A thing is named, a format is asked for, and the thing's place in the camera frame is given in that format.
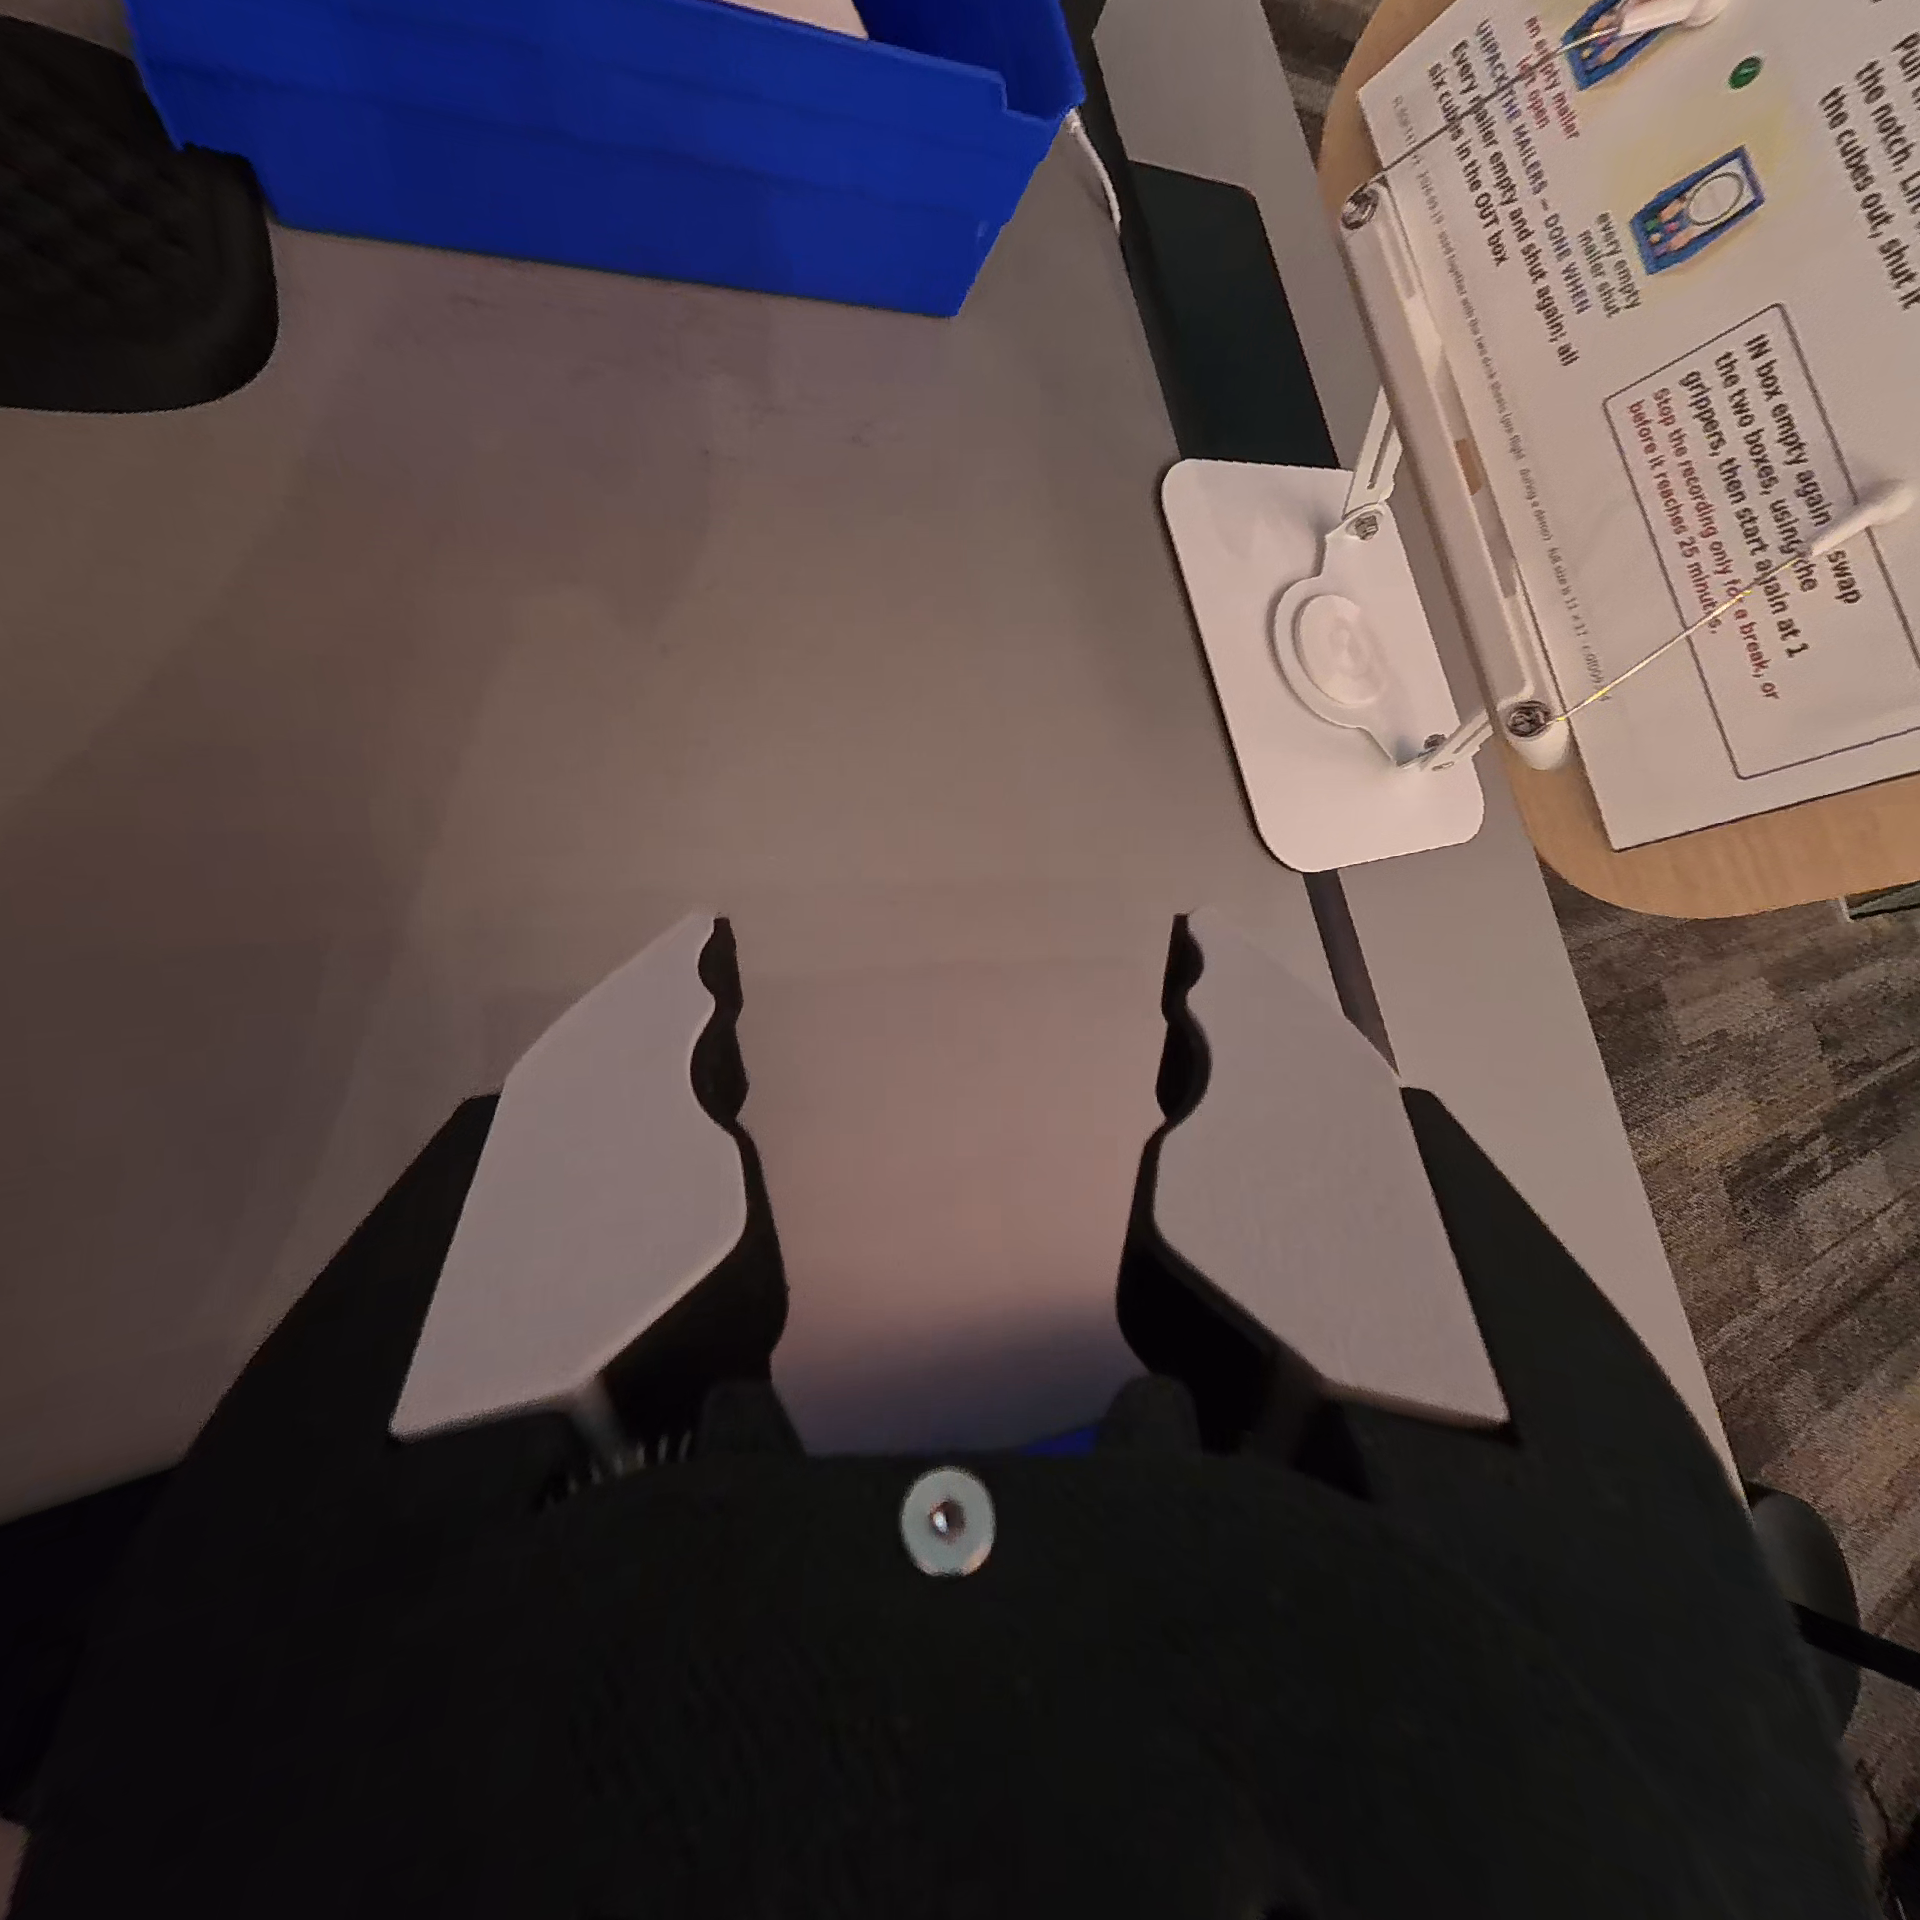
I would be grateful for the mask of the printed instruction sheet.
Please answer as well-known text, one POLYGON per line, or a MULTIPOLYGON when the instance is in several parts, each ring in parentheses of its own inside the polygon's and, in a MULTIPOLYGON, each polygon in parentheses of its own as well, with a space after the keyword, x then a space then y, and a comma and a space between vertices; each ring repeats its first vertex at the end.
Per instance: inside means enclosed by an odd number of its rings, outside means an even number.
POLYGON ((1356 84, 1614 852, 1915 776, 1915 4, 1435 4, 1356 84))

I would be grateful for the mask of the black chair base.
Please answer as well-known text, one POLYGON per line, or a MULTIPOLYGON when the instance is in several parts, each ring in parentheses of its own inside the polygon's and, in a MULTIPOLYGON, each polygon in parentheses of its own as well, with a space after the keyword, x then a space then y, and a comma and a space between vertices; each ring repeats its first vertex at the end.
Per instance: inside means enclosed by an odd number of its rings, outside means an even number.
POLYGON ((1761 1557, 1809 1648, 1841 1731, 1852 1723, 1866 1676, 1918 1695, 1918 1653, 1866 1629, 1855 1576, 1833 1528, 1806 1499, 1744 1484, 1761 1557))

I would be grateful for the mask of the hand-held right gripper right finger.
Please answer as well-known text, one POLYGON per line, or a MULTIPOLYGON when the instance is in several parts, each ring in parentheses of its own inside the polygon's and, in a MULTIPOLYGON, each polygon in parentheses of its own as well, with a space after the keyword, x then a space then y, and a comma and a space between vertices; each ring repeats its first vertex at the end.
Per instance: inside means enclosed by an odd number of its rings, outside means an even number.
POLYGON ((1172 923, 1159 1125, 1116 1311, 1210 1453, 1291 1453, 1330 1405, 1507 1426, 1404 1088, 1359 1027, 1215 911, 1172 923))

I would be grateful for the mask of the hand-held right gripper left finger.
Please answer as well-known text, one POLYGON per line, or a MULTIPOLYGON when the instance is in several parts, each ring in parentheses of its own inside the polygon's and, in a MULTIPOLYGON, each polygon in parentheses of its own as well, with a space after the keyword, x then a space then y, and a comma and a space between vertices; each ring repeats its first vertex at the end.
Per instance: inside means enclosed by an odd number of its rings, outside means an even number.
POLYGON ((692 915, 507 1073, 391 1433, 563 1413, 593 1450, 691 1450, 786 1319, 727 920, 692 915))

